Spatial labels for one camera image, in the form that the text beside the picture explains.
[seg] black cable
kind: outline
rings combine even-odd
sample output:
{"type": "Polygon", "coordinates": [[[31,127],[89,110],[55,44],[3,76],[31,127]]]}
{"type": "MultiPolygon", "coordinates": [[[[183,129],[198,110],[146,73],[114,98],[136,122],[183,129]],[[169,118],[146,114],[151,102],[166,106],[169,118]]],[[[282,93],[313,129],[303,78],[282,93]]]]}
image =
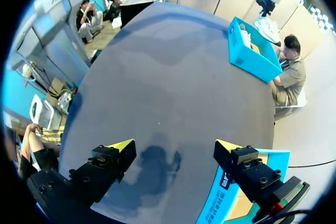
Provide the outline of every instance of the black cable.
{"type": "Polygon", "coordinates": [[[275,215],[267,220],[264,220],[262,222],[260,222],[259,224],[272,224],[274,222],[276,222],[277,220],[280,220],[282,218],[285,217],[289,217],[289,216],[293,216],[293,215],[298,215],[298,214],[309,214],[310,210],[295,210],[292,212],[285,212],[284,214],[280,214],[280,215],[275,215]]]}
{"type": "Polygon", "coordinates": [[[57,93],[56,89],[55,89],[55,88],[53,87],[53,85],[51,84],[51,81],[50,81],[50,79],[49,79],[49,77],[48,77],[48,75],[47,75],[46,70],[45,70],[43,67],[39,66],[38,64],[35,64],[35,67],[36,67],[38,70],[40,70],[41,72],[43,72],[43,73],[46,75],[46,77],[47,77],[49,83],[46,82],[45,79],[43,79],[43,77],[41,76],[42,80],[43,80],[45,83],[49,84],[50,87],[57,93]]]}
{"type": "Polygon", "coordinates": [[[325,162],[325,163],[316,164],[316,165],[288,166],[288,168],[306,168],[306,167],[314,167],[314,166],[320,166],[320,165],[330,164],[330,163],[335,162],[335,161],[336,161],[336,159],[334,159],[334,160],[332,160],[332,161],[325,162]]]}

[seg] cable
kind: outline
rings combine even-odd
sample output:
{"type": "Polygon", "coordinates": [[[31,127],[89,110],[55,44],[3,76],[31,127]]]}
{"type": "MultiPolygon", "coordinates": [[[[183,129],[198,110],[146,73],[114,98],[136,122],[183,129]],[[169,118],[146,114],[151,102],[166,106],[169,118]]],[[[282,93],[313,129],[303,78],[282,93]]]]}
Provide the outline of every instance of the cable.
{"type": "Polygon", "coordinates": [[[284,214],[275,215],[275,216],[273,216],[269,219],[266,219],[266,220],[260,222],[259,224],[272,224],[275,221],[280,220],[280,219],[285,218],[285,217],[298,215],[298,214],[306,214],[307,215],[309,213],[310,213],[310,210],[295,210],[295,211],[292,211],[292,212],[285,212],[284,214]]]}
{"type": "Polygon", "coordinates": [[[306,167],[314,167],[314,166],[320,166],[320,165],[330,164],[330,163],[335,162],[335,161],[336,161],[336,159],[334,159],[334,160],[332,160],[332,161],[325,162],[325,163],[316,164],[316,165],[288,166],[288,168],[306,168],[306,167]]]}
{"type": "MultiPolygon", "coordinates": [[[[37,74],[37,76],[39,77],[39,79],[42,79],[44,82],[46,82],[38,73],[36,73],[37,74]]],[[[72,94],[72,91],[71,90],[69,90],[69,89],[62,89],[60,92],[58,92],[58,93],[56,93],[56,94],[52,94],[48,89],[46,89],[47,90],[47,92],[48,92],[48,94],[50,94],[52,97],[55,97],[55,98],[58,98],[58,97],[60,97],[60,94],[62,93],[62,92],[64,92],[64,91],[69,91],[71,94],[72,94]]]]}
{"type": "Polygon", "coordinates": [[[47,72],[46,72],[46,70],[44,69],[44,68],[40,68],[40,66],[38,65],[38,64],[35,64],[35,67],[38,69],[38,70],[40,70],[41,72],[43,72],[45,75],[46,75],[46,77],[47,77],[47,80],[49,81],[49,83],[47,83],[47,84],[49,84],[49,86],[54,90],[54,92],[55,93],[57,93],[57,91],[56,91],[56,89],[53,87],[53,85],[51,84],[51,81],[50,81],[50,79],[49,79],[49,77],[48,77],[48,75],[47,75],[47,72]]]}

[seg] seated man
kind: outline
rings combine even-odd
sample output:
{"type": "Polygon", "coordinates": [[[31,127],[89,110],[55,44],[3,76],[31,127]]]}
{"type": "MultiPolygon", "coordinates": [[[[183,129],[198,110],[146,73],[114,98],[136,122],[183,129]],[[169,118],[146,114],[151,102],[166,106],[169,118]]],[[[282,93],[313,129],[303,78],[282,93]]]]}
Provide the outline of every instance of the seated man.
{"type": "Polygon", "coordinates": [[[103,12],[97,11],[95,3],[90,0],[83,0],[76,17],[76,25],[79,35],[87,43],[93,41],[95,32],[103,28],[103,12]]]}
{"type": "Polygon", "coordinates": [[[300,42],[294,35],[285,38],[284,46],[277,50],[282,74],[270,82],[276,106],[297,105],[297,98],[306,80],[300,42]]]}
{"type": "Polygon", "coordinates": [[[43,170],[55,169],[58,171],[58,160],[60,146],[49,143],[35,134],[35,131],[42,131],[37,124],[29,124],[23,138],[21,147],[21,162],[19,174],[26,181],[37,170],[30,162],[30,150],[34,153],[37,164],[43,170]]]}

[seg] blue box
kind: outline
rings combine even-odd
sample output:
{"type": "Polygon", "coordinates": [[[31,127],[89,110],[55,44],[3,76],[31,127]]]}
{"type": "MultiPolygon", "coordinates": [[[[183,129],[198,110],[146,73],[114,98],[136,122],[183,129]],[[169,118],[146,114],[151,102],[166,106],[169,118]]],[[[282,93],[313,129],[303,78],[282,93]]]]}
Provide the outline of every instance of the blue box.
{"type": "Polygon", "coordinates": [[[256,28],[238,17],[234,17],[228,31],[230,63],[253,74],[266,83],[282,73],[278,57],[267,39],[256,28]],[[245,46],[240,24],[244,24],[246,31],[251,34],[251,43],[259,47],[260,54],[245,46]]]}

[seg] table surface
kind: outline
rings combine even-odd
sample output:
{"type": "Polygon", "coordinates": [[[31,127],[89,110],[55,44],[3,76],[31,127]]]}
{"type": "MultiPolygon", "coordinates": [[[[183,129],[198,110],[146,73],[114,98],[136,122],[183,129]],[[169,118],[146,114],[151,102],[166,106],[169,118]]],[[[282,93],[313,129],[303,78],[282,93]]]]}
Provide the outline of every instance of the table surface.
{"type": "Polygon", "coordinates": [[[229,22],[154,3],[101,52],[73,100],[64,176],[100,144],[135,139],[137,158],[92,209],[125,223],[194,223],[217,170],[217,138],[272,148],[267,84],[229,63],[229,22]]]}

